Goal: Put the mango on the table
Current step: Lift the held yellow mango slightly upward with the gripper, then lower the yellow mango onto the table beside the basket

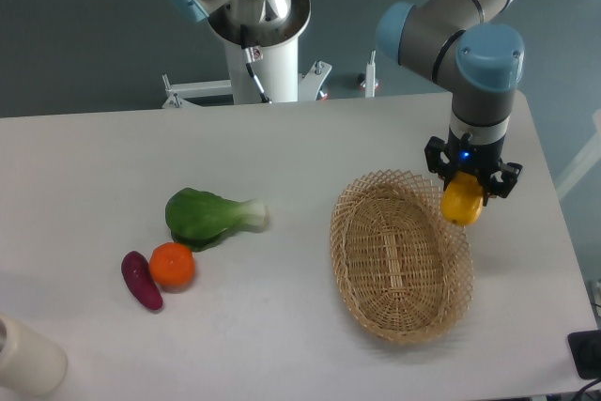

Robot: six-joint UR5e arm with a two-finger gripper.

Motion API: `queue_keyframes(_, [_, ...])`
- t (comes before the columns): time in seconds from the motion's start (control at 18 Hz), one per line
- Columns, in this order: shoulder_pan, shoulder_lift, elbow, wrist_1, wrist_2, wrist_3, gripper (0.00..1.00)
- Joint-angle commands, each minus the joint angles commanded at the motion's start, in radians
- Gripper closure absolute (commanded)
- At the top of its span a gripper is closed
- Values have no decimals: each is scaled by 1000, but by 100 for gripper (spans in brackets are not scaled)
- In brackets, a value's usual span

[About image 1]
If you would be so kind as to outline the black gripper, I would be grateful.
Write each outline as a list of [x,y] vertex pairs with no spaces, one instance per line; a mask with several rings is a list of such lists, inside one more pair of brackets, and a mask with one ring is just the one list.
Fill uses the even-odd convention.
[[424,148],[424,156],[428,171],[442,180],[452,180],[457,172],[483,176],[483,205],[486,206],[490,198],[508,197],[518,182],[523,165],[501,159],[504,134],[487,137],[482,142],[480,131],[483,130],[462,131],[450,127],[447,144],[431,136]]

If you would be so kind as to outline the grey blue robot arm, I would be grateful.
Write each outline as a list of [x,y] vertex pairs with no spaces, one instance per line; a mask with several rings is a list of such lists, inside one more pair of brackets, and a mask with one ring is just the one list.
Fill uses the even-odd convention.
[[[189,21],[208,22],[223,42],[235,102],[316,99],[320,82],[298,71],[310,0],[169,1]],[[376,31],[380,53],[452,96],[448,136],[431,138],[424,150],[428,169],[445,184],[473,176],[487,199],[508,196],[521,173],[501,157],[524,43],[495,18],[513,1],[401,2],[388,8]]]

